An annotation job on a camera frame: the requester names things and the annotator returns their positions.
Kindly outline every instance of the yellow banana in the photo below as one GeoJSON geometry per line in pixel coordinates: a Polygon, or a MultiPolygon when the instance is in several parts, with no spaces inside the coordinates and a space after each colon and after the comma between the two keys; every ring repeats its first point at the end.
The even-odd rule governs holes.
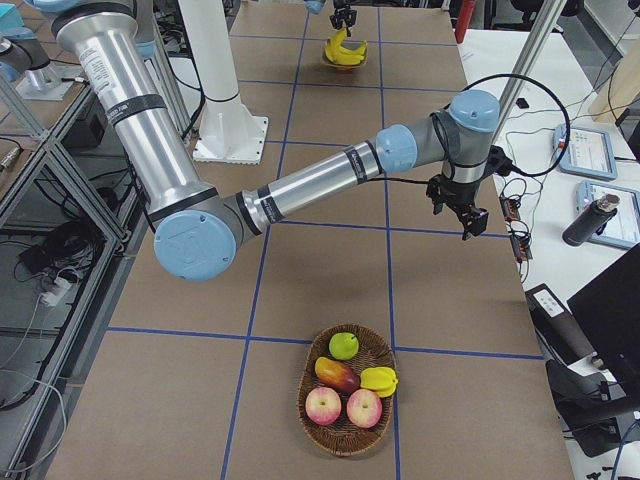
{"type": "Polygon", "coordinates": [[[350,48],[340,45],[339,50],[346,55],[364,55],[367,52],[367,41],[360,42],[357,48],[351,50],[350,48]]]}
{"type": "Polygon", "coordinates": [[[364,62],[367,42],[362,42],[357,49],[350,50],[342,45],[345,38],[347,38],[346,28],[341,28],[329,37],[324,48],[325,56],[335,65],[354,67],[360,65],[364,62]]]}
{"type": "Polygon", "coordinates": [[[389,367],[365,368],[360,374],[360,388],[374,391],[380,398],[385,398],[396,391],[398,377],[395,370],[389,367]]]}

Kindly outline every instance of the fruit basket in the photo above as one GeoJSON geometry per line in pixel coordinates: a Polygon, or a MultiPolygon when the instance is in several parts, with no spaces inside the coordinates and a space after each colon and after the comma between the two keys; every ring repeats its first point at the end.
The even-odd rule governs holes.
{"type": "Polygon", "coordinates": [[[316,378],[314,365],[318,357],[329,356],[329,340],[340,332],[350,332],[360,341],[358,354],[351,360],[345,360],[356,374],[369,367],[385,366],[396,369],[391,348],[386,340],[373,330],[356,324],[338,325],[322,331],[313,341],[307,355],[307,362],[298,388],[298,416],[313,442],[320,448],[339,457],[348,457],[364,453],[378,443],[389,429],[393,417],[394,395],[382,400],[382,416],[376,425],[363,429],[355,426],[346,415],[346,403],[349,395],[339,393],[342,402],[340,417],[331,425],[321,426],[312,422],[305,411],[305,399],[311,390],[322,386],[316,378]]]}

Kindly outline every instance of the apple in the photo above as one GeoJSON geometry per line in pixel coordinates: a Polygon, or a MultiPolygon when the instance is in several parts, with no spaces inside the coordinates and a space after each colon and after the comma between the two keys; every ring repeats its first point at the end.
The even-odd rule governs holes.
{"type": "Polygon", "coordinates": [[[318,425],[331,425],[340,416],[342,403],[333,388],[316,387],[309,392],[304,409],[312,422],[318,425]]]}
{"type": "Polygon", "coordinates": [[[382,416],[382,401],[371,390],[356,390],[347,401],[347,417],[360,428],[373,427],[382,416]]]}
{"type": "Polygon", "coordinates": [[[329,352],[336,360],[351,360],[358,353],[360,342],[353,333],[336,333],[329,340],[329,352]]]}

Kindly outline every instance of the water bottle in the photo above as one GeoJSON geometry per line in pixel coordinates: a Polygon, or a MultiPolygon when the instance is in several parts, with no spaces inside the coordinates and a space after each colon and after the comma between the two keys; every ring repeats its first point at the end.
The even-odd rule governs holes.
{"type": "Polygon", "coordinates": [[[619,203],[620,198],[611,194],[594,200],[562,232],[562,239],[572,247],[578,247],[594,233],[600,235],[604,231],[606,223],[618,213],[616,207],[619,203]]]}

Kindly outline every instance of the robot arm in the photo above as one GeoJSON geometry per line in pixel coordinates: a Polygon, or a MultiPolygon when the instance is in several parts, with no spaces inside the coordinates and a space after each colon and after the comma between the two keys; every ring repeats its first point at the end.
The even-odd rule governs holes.
{"type": "Polygon", "coordinates": [[[52,68],[49,55],[35,34],[26,27],[9,28],[2,32],[0,62],[2,71],[10,82],[26,73],[38,90],[60,84],[60,77],[52,68]]]}
{"type": "MultiPolygon", "coordinates": [[[[305,6],[309,12],[318,15],[324,8],[326,0],[305,0],[305,6]]],[[[333,15],[329,16],[331,25],[336,30],[340,30],[344,25],[347,29],[347,36],[351,36],[350,28],[356,24],[358,12],[351,9],[349,0],[333,0],[333,15]]]]}
{"type": "Polygon", "coordinates": [[[428,191],[436,213],[442,205],[452,208],[465,238],[484,229],[486,212],[475,207],[475,196],[501,162],[487,160],[499,116],[489,93],[463,92],[446,111],[394,125],[299,172],[223,199],[198,176],[136,51],[136,27],[127,5],[88,3],[58,14],[52,31],[80,59],[131,158],[157,226],[156,256],[172,274],[212,278],[228,268],[240,246],[296,210],[376,176],[434,162],[443,162],[428,191]]]}

